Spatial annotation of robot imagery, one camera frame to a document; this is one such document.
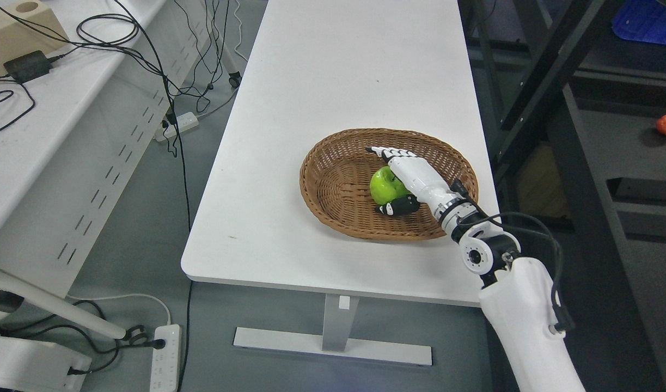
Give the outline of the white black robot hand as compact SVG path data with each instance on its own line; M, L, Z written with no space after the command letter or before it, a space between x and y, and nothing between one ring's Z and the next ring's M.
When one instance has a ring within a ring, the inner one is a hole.
M382 158L393 176L402 183L409 194L378 205L375 210L388 216L402 216L415 212L420 204L427 204L440 227L452 234L465 218L468 225L480 220L479 211L471 201L448 183L428 161L409 150L367 146L365 150Z

